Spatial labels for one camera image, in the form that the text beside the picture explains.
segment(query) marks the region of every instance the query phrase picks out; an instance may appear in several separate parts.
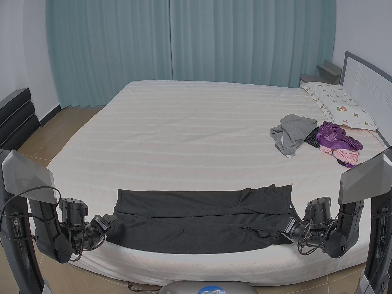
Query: round blue logo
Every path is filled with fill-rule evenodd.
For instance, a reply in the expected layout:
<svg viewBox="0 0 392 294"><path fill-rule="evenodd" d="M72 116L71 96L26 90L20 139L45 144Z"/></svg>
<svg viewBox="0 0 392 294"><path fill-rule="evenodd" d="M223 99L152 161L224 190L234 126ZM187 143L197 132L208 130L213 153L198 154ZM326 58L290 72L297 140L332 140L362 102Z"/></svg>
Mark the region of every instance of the round blue logo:
<svg viewBox="0 0 392 294"><path fill-rule="evenodd" d="M225 290L216 286L203 287L197 294L226 294Z"/></svg>

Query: purple satin garment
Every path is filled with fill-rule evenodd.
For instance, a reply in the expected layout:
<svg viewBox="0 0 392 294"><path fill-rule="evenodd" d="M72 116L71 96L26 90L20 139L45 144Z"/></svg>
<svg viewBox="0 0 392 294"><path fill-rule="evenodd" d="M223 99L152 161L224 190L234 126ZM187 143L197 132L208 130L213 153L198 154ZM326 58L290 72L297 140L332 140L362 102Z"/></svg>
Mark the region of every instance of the purple satin garment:
<svg viewBox="0 0 392 294"><path fill-rule="evenodd" d="M346 136L346 131L341 127L331 123L323 122L317 132L317 140L320 145L329 149L348 149L348 150L361 150L362 144L353 138ZM354 168L356 165L344 163L347 168Z"/></svg>

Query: pink cloth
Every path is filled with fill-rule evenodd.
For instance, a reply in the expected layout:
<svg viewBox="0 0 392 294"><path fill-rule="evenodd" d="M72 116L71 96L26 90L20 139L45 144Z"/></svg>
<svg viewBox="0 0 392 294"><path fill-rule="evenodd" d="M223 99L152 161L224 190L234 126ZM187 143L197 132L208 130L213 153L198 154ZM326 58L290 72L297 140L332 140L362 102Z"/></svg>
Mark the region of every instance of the pink cloth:
<svg viewBox="0 0 392 294"><path fill-rule="evenodd" d="M348 164L355 165L358 163L358 152L355 150L330 149L323 145L320 145L320 150Z"/></svg>

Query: floral pillow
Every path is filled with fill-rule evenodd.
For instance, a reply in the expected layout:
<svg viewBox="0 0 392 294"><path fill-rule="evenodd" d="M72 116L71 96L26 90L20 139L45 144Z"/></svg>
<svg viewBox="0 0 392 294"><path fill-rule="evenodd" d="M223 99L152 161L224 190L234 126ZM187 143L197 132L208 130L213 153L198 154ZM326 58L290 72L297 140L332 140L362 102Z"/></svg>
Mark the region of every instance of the floral pillow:
<svg viewBox="0 0 392 294"><path fill-rule="evenodd" d="M300 87L307 91L333 124L353 129L377 129L371 115L352 99L342 85L312 81Z"/></svg>

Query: white bed sheet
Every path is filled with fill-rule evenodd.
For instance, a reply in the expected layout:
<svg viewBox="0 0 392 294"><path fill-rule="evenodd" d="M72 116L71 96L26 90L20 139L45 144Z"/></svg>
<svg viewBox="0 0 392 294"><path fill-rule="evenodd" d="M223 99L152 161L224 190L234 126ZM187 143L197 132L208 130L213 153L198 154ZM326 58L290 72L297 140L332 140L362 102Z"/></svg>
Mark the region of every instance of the white bed sheet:
<svg viewBox="0 0 392 294"><path fill-rule="evenodd" d="M303 144L282 155L270 128L290 113L325 115L303 89L190 81L135 81L84 125L48 166L63 197L78 198L95 214L111 214L117 189L241 190L293 184L303 216L308 201L332 199L338 211L340 174L332 156ZM375 133L347 129L365 161L385 149ZM162 254L105 242L74 264L112 278L164 285L177 280L244 281L283 285L314 279L366 261L370 201L360 237L340 259L321 251L301 256L291 245L230 254Z"/></svg>

